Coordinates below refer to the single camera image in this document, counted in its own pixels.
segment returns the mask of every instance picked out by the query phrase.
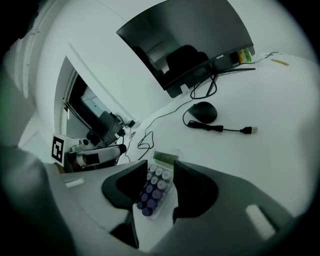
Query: white tabletop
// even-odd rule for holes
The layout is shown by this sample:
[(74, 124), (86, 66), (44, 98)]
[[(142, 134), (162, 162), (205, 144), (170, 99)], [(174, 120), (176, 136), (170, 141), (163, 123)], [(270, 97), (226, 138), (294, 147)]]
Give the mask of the white tabletop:
[[(177, 112), (156, 120), (147, 131), (154, 131), (155, 150), (180, 150), (183, 161), (244, 178), (297, 216), (306, 210), (311, 200), (319, 167), (319, 67), (286, 54), (271, 56), (250, 67), (256, 70), (220, 75), (215, 95), (184, 105)], [(196, 90), (196, 96), (204, 96), (209, 85), (208, 80)], [(189, 100), (189, 93), (178, 96), (142, 122), (127, 153), (131, 161), (145, 152), (137, 149), (137, 144), (152, 120)], [(218, 117), (212, 125), (235, 130), (257, 126), (258, 133), (219, 133), (186, 127), (182, 122), (183, 113), (201, 101), (210, 102), (217, 109)], [(194, 118), (187, 113), (185, 120)], [(144, 159), (151, 157), (151, 151)], [(127, 161), (121, 157), (119, 163)], [(172, 227), (172, 212), (177, 203), (174, 191), (154, 220), (146, 219), (133, 208), (141, 250), (148, 251)]]

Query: computer monitor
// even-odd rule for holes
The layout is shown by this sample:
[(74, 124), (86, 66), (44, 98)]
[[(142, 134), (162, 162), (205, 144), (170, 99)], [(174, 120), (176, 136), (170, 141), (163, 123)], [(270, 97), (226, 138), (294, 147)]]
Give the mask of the computer monitor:
[(131, 47), (171, 97), (238, 62), (249, 33), (227, 0), (167, 0), (140, 13), (117, 34)]

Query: black mouse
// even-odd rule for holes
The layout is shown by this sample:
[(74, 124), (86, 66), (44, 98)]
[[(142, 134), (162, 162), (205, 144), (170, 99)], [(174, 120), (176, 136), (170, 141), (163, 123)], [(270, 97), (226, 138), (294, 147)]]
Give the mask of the black mouse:
[(216, 108), (209, 102), (202, 101), (194, 104), (188, 112), (200, 122), (209, 124), (217, 119), (218, 113)]

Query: plastic container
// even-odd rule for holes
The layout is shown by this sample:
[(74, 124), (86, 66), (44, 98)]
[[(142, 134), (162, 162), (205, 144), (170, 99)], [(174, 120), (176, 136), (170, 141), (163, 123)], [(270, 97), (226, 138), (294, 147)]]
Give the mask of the plastic container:
[(149, 161), (147, 182), (136, 201), (137, 208), (146, 218), (154, 219), (159, 214), (166, 197), (173, 190), (173, 175), (172, 170)]

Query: usb connector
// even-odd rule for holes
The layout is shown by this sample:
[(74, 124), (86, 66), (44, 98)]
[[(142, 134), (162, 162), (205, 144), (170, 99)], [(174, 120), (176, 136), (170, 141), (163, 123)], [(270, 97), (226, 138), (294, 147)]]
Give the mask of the usb connector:
[(258, 132), (258, 127), (245, 127), (243, 129), (240, 130), (240, 133), (243, 134), (256, 134)]

